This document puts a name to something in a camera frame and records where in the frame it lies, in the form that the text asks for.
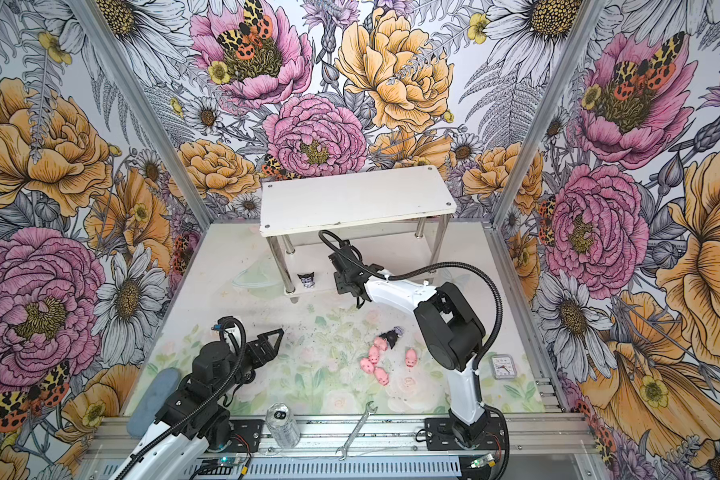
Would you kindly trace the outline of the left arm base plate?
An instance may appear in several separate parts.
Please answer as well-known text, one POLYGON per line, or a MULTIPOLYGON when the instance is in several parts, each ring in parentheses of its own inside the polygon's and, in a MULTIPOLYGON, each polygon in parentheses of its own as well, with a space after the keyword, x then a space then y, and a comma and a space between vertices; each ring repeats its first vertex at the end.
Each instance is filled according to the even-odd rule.
POLYGON ((217 451, 224 454, 257 453, 263 436, 261 419, 233 418, 222 427, 217 451))

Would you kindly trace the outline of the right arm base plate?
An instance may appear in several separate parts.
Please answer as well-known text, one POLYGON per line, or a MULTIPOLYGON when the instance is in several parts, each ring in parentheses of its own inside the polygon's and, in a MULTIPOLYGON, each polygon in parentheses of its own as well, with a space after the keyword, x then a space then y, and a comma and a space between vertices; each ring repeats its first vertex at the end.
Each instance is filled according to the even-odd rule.
POLYGON ((467 425, 456 417, 424 419, 429 451, 499 451, 507 448, 506 428, 498 418, 483 416, 467 425))

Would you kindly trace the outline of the black white kuromi toy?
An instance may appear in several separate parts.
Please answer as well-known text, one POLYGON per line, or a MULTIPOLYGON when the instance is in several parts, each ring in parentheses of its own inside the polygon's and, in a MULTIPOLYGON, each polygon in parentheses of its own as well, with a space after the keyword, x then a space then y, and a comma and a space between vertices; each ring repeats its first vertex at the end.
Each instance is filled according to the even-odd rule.
POLYGON ((305 289, 311 289, 315 286, 314 272, 298 274, 298 278, 305 289))

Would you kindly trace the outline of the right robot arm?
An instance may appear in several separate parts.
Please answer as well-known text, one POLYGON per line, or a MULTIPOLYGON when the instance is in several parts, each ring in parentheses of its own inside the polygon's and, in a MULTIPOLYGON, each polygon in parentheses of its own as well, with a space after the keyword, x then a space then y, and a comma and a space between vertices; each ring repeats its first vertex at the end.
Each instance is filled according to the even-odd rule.
POLYGON ((427 350, 446 370, 452 436, 463 448, 473 448, 490 418, 475 364, 486 330, 460 289, 451 282, 432 286, 395 279, 383 267, 364 263, 350 241, 326 230, 320 238, 332 250, 338 293, 351 294, 359 304, 393 307, 416 320, 427 350))

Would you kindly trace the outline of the black purple kuromi toy back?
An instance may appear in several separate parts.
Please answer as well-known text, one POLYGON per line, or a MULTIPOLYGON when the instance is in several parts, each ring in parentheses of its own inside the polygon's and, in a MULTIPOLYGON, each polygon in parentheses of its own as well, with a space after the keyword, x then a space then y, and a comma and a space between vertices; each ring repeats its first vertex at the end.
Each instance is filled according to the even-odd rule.
POLYGON ((398 343, 404 331, 401 327, 394 327, 391 330, 378 335, 379 348, 382 350, 393 349, 398 343))

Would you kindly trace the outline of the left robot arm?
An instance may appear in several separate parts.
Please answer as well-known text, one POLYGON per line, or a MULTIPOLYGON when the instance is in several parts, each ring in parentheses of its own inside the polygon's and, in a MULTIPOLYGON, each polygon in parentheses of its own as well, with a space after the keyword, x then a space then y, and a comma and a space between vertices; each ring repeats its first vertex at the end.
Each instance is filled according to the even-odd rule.
POLYGON ((240 453, 243 467, 249 467, 264 422, 235 420, 224 403, 277 357, 284 331, 270 330, 241 344, 246 340, 243 332, 214 329, 219 338, 200 349, 190 373, 168 395, 113 479, 177 479, 206 453, 240 453))

